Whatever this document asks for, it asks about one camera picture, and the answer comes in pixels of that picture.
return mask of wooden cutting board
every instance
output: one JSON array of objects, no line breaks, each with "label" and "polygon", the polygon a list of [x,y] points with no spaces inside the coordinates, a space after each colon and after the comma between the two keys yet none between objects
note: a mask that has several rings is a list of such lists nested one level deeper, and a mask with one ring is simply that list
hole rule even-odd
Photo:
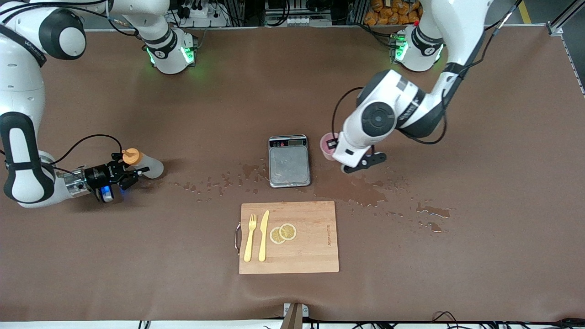
[{"label": "wooden cutting board", "polygon": [[[270,211],[266,236],[266,261],[258,261],[260,223],[266,210]],[[253,235],[252,260],[244,262],[250,215],[258,217]],[[339,272],[337,225],[333,201],[244,203],[242,204],[242,246],[240,274],[324,273]],[[297,228],[291,241],[275,244],[270,231],[283,224]]]}]

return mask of plastic cup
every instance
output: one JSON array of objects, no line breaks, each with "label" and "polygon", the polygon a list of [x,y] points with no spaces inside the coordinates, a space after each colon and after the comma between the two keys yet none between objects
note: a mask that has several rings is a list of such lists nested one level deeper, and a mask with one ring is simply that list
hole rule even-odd
[{"label": "plastic cup", "polygon": [[339,134],[338,133],[334,133],[333,135],[328,132],[326,134],[324,134],[323,137],[321,137],[321,141],[319,142],[319,146],[321,147],[321,151],[323,152],[323,156],[329,160],[329,161],[335,161],[335,159],[333,158],[333,153],[335,152],[335,149],[329,149],[329,147],[327,146],[327,141],[333,138],[338,138]]}]

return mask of kitchen scale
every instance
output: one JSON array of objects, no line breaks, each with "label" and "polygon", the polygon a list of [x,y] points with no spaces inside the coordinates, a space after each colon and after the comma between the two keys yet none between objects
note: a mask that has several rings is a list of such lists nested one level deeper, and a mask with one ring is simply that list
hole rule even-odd
[{"label": "kitchen scale", "polygon": [[270,186],[311,184],[309,149],[305,135],[272,136],[268,141]]}]

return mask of white plastic bottle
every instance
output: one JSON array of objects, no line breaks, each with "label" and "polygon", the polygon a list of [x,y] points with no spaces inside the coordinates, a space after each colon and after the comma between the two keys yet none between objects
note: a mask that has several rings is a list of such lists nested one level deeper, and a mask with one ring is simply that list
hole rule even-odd
[{"label": "white plastic bottle", "polygon": [[146,177],[155,179],[163,174],[164,165],[161,161],[145,155],[141,151],[134,148],[124,150],[122,153],[122,159],[124,162],[131,165],[135,169],[148,167],[150,170],[144,173]]}]

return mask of orange bottle cap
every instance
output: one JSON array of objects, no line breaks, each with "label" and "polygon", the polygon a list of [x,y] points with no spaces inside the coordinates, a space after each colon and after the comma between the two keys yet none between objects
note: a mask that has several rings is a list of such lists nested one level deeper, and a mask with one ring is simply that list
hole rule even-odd
[{"label": "orange bottle cap", "polygon": [[142,161],[142,152],[134,148],[123,150],[122,160],[130,166],[137,165]]}]

